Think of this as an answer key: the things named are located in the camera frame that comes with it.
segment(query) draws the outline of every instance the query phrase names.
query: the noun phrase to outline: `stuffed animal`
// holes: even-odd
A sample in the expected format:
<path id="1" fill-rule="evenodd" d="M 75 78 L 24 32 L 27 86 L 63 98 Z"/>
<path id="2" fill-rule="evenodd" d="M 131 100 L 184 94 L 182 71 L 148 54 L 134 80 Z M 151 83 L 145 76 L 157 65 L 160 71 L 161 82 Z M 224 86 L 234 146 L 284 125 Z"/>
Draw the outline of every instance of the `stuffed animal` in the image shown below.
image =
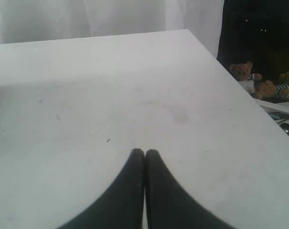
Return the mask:
<path id="1" fill-rule="evenodd" d="M 289 83 L 289 72 L 280 74 L 279 82 L 280 83 Z"/>
<path id="2" fill-rule="evenodd" d="M 229 72 L 238 81 L 245 81 L 245 80 L 260 81 L 260 80 L 262 80 L 261 74 L 258 74 L 258 73 L 251 74 L 252 68 L 253 68 L 252 62 L 231 64 L 229 66 Z"/>
<path id="3" fill-rule="evenodd" d="M 289 99 L 289 84 L 274 85 L 270 80 L 261 82 L 255 86 L 255 98 L 276 98 L 276 99 Z"/>

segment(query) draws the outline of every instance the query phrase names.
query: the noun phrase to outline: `table surface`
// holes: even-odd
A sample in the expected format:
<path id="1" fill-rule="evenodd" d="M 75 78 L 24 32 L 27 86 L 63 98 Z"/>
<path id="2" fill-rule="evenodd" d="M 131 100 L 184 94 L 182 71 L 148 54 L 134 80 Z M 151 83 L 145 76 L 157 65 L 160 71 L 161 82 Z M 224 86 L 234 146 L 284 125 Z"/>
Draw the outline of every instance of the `table surface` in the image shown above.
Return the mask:
<path id="1" fill-rule="evenodd" d="M 54 229 L 160 151 L 239 228 L 289 228 L 289 138 L 187 31 L 0 45 L 0 229 Z"/>

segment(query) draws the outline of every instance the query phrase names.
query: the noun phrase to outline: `white backdrop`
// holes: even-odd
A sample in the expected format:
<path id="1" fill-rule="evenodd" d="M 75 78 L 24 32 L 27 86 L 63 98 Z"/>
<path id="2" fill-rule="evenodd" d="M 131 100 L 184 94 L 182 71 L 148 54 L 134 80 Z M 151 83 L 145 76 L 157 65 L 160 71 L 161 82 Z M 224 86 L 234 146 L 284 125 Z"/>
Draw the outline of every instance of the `white backdrop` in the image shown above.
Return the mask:
<path id="1" fill-rule="evenodd" d="M 224 0 L 0 0 L 0 43 L 189 29 L 214 56 Z"/>

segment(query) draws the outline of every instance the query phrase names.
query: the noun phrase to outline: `teddy bear's ear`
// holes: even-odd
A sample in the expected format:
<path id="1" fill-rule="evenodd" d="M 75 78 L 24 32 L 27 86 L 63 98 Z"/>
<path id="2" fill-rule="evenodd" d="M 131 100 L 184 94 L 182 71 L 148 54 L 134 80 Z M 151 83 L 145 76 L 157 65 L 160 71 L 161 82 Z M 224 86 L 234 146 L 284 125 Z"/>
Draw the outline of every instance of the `teddy bear's ear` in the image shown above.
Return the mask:
<path id="1" fill-rule="evenodd" d="M 231 64 L 229 66 L 229 71 L 232 72 L 235 69 L 235 67 L 236 67 L 236 64 Z"/>
<path id="2" fill-rule="evenodd" d="M 250 68 L 252 68 L 253 67 L 253 63 L 252 62 L 250 62 L 250 61 L 247 61 L 246 62 L 246 64 L 250 67 Z"/>

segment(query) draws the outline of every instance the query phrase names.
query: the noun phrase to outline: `black object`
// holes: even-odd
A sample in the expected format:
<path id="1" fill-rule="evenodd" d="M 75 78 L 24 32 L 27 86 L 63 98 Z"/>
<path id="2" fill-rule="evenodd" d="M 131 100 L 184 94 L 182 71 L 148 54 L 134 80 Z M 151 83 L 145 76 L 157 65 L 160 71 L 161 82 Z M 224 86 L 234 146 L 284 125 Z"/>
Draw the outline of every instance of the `black object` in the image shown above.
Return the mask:
<path id="1" fill-rule="evenodd" d="M 140 229 L 144 201 L 144 153 L 133 149 L 105 193 L 59 229 Z"/>
<path id="2" fill-rule="evenodd" d="M 185 192 L 158 151 L 149 150 L 145 161 L 149 229 L 233 229 Z"/>

